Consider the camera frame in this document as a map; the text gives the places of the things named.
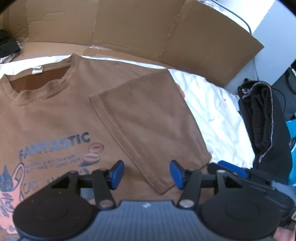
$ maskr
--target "cable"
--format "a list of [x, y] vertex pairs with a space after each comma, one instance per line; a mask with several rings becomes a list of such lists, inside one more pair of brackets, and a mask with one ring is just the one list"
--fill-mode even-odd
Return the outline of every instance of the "cable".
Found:
[[[250, 34], [253, 35], [250, 25], [242, 17], [237, 15], [235, 12], [231, 11], [229, 8], [225, 7], [223, 4], [217, 2], [216, 0], [211, 0], [211, 1], [216, 3], [217, 5], [219, 5], [220, 7], [224, 8], [228, 12], [232, 13], [233, 15], [237, 16], [240, 20], [242, 20], [246, 24], [246, 26], [248, 27]], [[258, 76], [256, 63], [255, 63], [255, 57], [253, 58], [253, 64], [254, 64], [254, 69], [255, 69], [255, 74], [256, 74], [257, 81], [259, 81], [259, 76]]]
[[284, 98], [284, 101], [285, 101], [283, 113], [285, 113], [285, 111], [286, 111], [286, 103], [287, 103], [285, 95], [283, 94], [283, 92], [281, 92], [280, 90], [278, 90], [276, 88], [272, 88], [272, 89], [278, 91], [279, 93], [281, 93], [283, 95], [283, 98]]
[[223, 4], [217, 2], [216, 0], [211, 0], [211, 1], [214, 2], [214, 3], [216, 3], [217, 5], [219, 5], [220, 7], [224, 8], [228, 12], [232, 13], [233, 15], [237, 16], [240, 20], [242, 20], [247, 25], [250, 34], [253, 35], [250, 25], [242, 17], [240, 17], [239, 15], [237, 15], [235, 12], [231, 11], [229, 8], [225, 7]]

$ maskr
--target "black folded pants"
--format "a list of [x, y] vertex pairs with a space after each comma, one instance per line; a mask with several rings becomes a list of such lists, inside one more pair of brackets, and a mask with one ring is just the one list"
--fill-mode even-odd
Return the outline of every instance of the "black folded pants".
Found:
[[253, 168], [288, 184], [292, 169], [290, 133], [278, 99], [271, 86], [261, 81], [245, 80], [238, 91], [240, 112], [255, 152]]

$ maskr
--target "brown t-shirt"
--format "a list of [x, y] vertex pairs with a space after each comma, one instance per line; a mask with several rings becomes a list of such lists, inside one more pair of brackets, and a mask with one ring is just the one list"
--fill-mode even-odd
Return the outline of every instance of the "brown t-shirt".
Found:
[[[16, 234], [17, 204], [62, 174], [125, 162], [114, 199], [173, 199], [169, 162], [210, 160], [198, 126], [166, 69], [85, 59], [4, 76], [0, 86], [0, 234]], [[82, 196], [93, 199], [91, 190]]]

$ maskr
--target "cardboard flap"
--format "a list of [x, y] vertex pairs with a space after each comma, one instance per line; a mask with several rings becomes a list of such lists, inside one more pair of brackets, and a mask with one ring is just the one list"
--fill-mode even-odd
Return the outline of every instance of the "cardboard flap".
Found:
[[93, 44], [157, 60], [184, 0], [99, 0]]
[[28, 37], [28, 22], [25, 0], [17, 0], [10, 5], [3, 15], [3, 29], [10, 32], [19, 41]]
[[166, 67], [168, 69], [173, 69], [174, 67], [169, 66], [167, 64], [162, 64], [157, 61], [153, 61], [150, 59], [146, 58], [140, 58], [134, 55], [126, 54], [126, 53], [121, 53], [113, 50], [107, 50], [107, 49], [96, 49], [96, 48], [87, 48], [84, 50], [83, 54], [85, 56], [95, 56], [95, 57], [106, 57], [106, 58], [115, 58], [115, 59], [124, 59], [124, 60], [129, 60], [129, 61], [135, 61], [139, 63], [146, 63], [146, 64], [155, 64], [155, 65], [160, 65], [163, 67]]
[[100, 0], [93, 43], [219, 86], [263, 48], [237, 23], [197, 0]]
[[26, 0], [29, 41], [90, 45], [98, 0]]
[[185, 2], [160, 61], [225, 86], [263, 46], [227, 16]]

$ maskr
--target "white wall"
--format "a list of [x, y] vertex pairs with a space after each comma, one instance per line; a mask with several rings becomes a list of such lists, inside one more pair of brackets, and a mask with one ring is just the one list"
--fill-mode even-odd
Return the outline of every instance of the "white wall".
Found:
[[[255, 57], [256, 67], [259, 80], [272, 85], [296, 59], [296, 17], [278, 0], [270, 9], [269, 5], [273, 2], [270, 0], [219, 2], [243, 17], [254, 30], [254, 37], [264, 45], [264, 49]], [[244, 78], [256, 79], [252, 61], [225, 88], [237, 93], [237, 87]]]
[[[273, 5], [274, 0], [218, 0], [218, 2], [242, 17], [250, 25], [254, 33], [255, 29]], [[229, 13], [229, 17], [249, 31], [246, 24], [237, 16]]]

